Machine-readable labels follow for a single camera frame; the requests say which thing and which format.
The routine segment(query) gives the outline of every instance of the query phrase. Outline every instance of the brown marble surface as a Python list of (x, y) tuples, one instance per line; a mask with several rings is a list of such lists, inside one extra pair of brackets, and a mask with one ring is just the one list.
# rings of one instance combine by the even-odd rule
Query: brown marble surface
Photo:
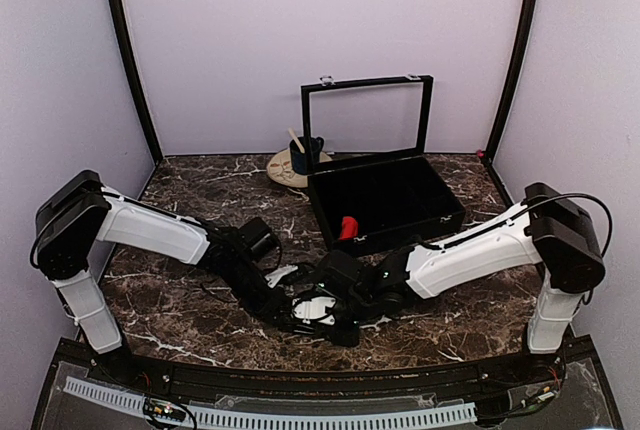
[[(262, 217), (283, 243), (283, 264), (326, 253), (304, 192), (265, 173), (269, 156), (172, 157), (142, 200), (181, 215), (240, 226)], [(504, 210), (473, 155), (429, 155), (467, 209), (465, 227)], [(210, 293), (203, 291), (204, 284)], [(522, 267), (469, 282), (366, 324), (356, 348), (280, 332), (248, 316), (204, 271), (119, 246), (101, 283), (133, 351), (172, 361), (260, 370), (379, 370), (476, 360), (520, 349), (540, 279)]]

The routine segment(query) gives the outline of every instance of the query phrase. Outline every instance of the black cable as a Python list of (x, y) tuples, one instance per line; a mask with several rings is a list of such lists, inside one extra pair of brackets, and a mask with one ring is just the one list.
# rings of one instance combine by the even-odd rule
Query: black cable
[(468, 236), (465, 237), (461, 237), (457, 240), (453, 240), (451, 242), (445, 243), (442, 247), (438, 246), (438, 245), (432, 245), (432, 244), (428, 244), (428, 243), (423, 243), (421, 242), (419, 245), (423, 246), (424, 248), (428, 249), (428, 250), (446, 250), (452, 247), (455, 247), (457, 245), (460, 245), (461, 243), (464, 243), (472, 238), (475, 237), (479, 237), (480, 235), (484, 235), (485, 233), (488, 233), (492, 230), (495, 230), (496, 228), (502, 227), (504, 225), (507, 224), (507, 222), (509, 221), (513, 221), (517, 218), (520, 218), (521, 216), (525, 215), (526, 213), (530, 213), (531, 211), (535, 210), (536, 208), (539, 208), (543, 205), (546, 205), (548, 203), (551, 202), (556, 202), (558, 200), (566, 200), (569, 198), (583, 198), (586, 200), (591, 200), (592, 202), (597, 203), (605, 212), (606, 216), (607, 216), (607, 221), (608, 221), (608, 231), (607, 231), (607, 238), (605, 240), (605, 244), (602, 247), (602, 251), (600, 256), (604, 257), (605, 254), (607, 253), (607, 250), (609, 249), (609, 245), (611, 243), (611, 237), (613, 234), (613, 216), (611, 215), (611, 211), (609, 210), (609, 207), (607, 207), (607, 205), (600, 200), (597, 197), (594, 197), (593, 195), (589, 195), (587, 193), (564, 193), (561, 195), (555, 195), (553, 197), (549, 197), (545, 200), (542, 200), (538, 203), (534, 203), (531, 206), (527, 206), (526, 208), (523, 208), (522, 210), (520, 210), (519, 212), (517, 212), (516, 214), (514, 214), (512, 217), (506, 218), (504, 220), (501, 220), (499, 222), (496, 222), (494, 225), (491, 225), (487, 228), (484, 228), (478, 232), (472, 233)]
[(151, 428), (155, 428), (158, 430), (168, 430), (169, 428), (175, 428), (177, 427), (177, 425), (171, 424), (171, 423), (164, 423), (164, 422), (160, 422), (156, 419), (156, 417), (153, 415), (153, 413), (150, 413), (149, 415), (145, 415), (145, 417), (149, 418), (149, 420), (151, 420), (155, 425), (151, 425), (148, 421), (147, 424), (151, 427)]
[(593, 288), (589, 290), (589, 293), (587, 294), (586, 297), (584, 295), (582, 296), (582, 298), (580, 299), (580, 303), (582, 303), (583, 305), (589, 305), (591, 303), (592, 298), (593, 298)]
[(506, 380), (498, 380), (496, 378), (487, 378), (485, 380), (482, 380), (482, 383), (491, 383), (491, 384), (495, 384), (499, 387), (505, 387), (508, 389), (511, 388), (515, 388), (515, 387), (519, 387), (521, 385), (526, 385), (528, 382), (525, 382), (524, 380), (517, 380), (515, 382), (508, 382)]
[[(499, 414), (495, 414), (495, 415), (482, 415), (482, 414), (478, 414), (478, 418), (482, 418), (485, 420), (493, 420), (493, 419), (499, 419), (499, 418), (517, 418), (517, 417), (526, 417), (529, 415), (533, 415), (534, 413), (539, 412), (540, 410), (542, 410), (543, 408), (545, 408), (547, 405), (549, 405), (553, 400), (556, 399), (558, 393), (560, 392), (560, 390), (562, 389), (562, 387), (564, 386), (564, 380), (567, 376), (567, 354), (566, 354), (566, 347), (564, 345), (562, 345), (562, 356), (560, 358), (560, 362), (557, 362), (560, 364), (561, 368), (562, 368), (562, 378), (560, 378), (558, 380), (557, 378), (557, 373), (553, 373), (555, 372), (555, 370), (553, 370), (552, 372), (552, 367), (549, 367), (549, 372), (554, 376), (554, 383), (556, 384), (556, 393), (553, 397), (549, 397), (547, 400), (541, 401), (541, 402), (533, 402), (533, 403), (529, 403), (529, 404), (525, 404), (524, 406), (522, 406), (522, 404), (520, 404), (520, 406), (518, 407), (514, 407), (511, 408), (505, 412), (501, 412)], [(494, 379), (487, 379), (486, 380), (487, 383), (499, 383), (500, 385), (502, 384), (506, 384), (507, 382), (503, 382), (500, 380), (494, 380)], [(513, 383), (511, 385), (511, 388), (515, 388), (515, 387), (519, 387), (521, 385), (526, 385), (526, 382), (520, 381), (518, 383)], [(528, 397), (527, 400), (530, 400), (532, 398), (537, 399), (539, 398), (540, 395), (533, 395), (531, 397)]]
[(607, 238), (604, 242), (604, 246), (602, 247), (602, 251), (600, 252), (600, 255), (604, 257), (605, 254), (607, 253), (607, 250), (609, 250), (609, 245), (611, 244), (611, 237), (613, 235), (613, 216), (611, 215), (611, 211), (609, 210), (609, 207), (607, 207), (607, 205), (602, 200), (600, 200), (598, 197), (594, 197), (593, 195), (589, 195), (588, 193), (563, 193), (561, 195), (555, 195), (553, 197), (549, 197), (545, 200), (542, 200), (538, 203), (534, 203), (533, 205), (527, 206), (527, 208), (520, 210), (513, 217), (511, 217), (511, 220), (520, 218), (525, 213), (529, 213), (535, 210), (536, 208), (546, 205), (547, 203), (557, 202), (558, 200), (566, 200), (568, 198), (582, 198), (585, 200), (590, 200), (594, 203), (597, 203), (602, 208), (602, 210), (604, 210), (604, 213), (607, 215), (607, 221), (609, 225), (609, 228), (607, 231)]

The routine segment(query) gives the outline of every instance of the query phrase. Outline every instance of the blue cup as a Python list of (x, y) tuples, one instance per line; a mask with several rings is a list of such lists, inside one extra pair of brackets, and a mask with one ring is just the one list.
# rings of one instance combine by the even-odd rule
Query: blue cup
[[(300, 143), (302, 143), (304, 151), (309, 152), (304, 138), (300, 139)], [(311, 158), (314, 165), (320, 161), (322, 147), (324, 147), (324, 138), (315, 137), (311, 139)], [(293, 171), (298, 175), (307, 175), (307, 156), (300, 152), (298, 145), (293, 140), (289, 142), (289, 152), (291, 152), (291, 167)]]

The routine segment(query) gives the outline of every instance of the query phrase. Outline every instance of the black corner pole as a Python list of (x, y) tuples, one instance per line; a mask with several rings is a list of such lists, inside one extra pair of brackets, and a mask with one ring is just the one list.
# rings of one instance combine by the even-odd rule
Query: black corner pole
[(163, 159), (162, 149), (160, 148), (158, 135), (156, 135), (155, 128), (153, 127), (149, 106), (147, 105), (147, 100), (145, 99), (144, 92), (142, 90), (142, 83), (140, 81), (138, 67), (133, 56), (133, 47), (131, 45), (131, 38), (129, 37), (129, 30), (127, 28), (122, 0), (109, 0), (109, 7), (111, 8), (113, 27), (116, 32), (116, 38), (118, 39), (120, 56), (129, 82), (129, 88), (131, 89), (133, 103), (136, 107), (138, 119), (140, 120), (140, 125), (142, 126), (142, 131), (144, 132), (144, 137), (147, 141), (147, 146), (149, 147), (151, 156), (155, 163), (158, 164)]
[(516, 39), (513, 44), (509, 69), (507, 70), (507, 77), (504, 82), (504, 88), (502, 89), (502, 96), (498, 104), (498, 111), (496, 112), (496, 118), (493, 122), (493, 128), (489, 135), (489, 141), (484, 151), (484, 158), (486, 158), (489, 163), (492, 162), (496, 156), (500, 139), (507, 125), (507, 118), (509, 117), (509, 111), (511, 110), (511, 104), (513, 103), (513, 97), (518, 85), (518, 78), (522, 70), (522, 63), (524, 62), (524, 55), (527, 50), (527, 42), (529, 41), (535, 6), (536, 0), (522, 0), (520, 20), (518, 22)]

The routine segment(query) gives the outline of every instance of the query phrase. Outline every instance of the red object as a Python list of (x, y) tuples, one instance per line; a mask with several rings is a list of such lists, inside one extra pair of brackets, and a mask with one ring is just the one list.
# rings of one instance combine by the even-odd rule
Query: red object
[(358, 236), (358, 221), (353, 217), (342, 217), (340, 240), (349, 240)]

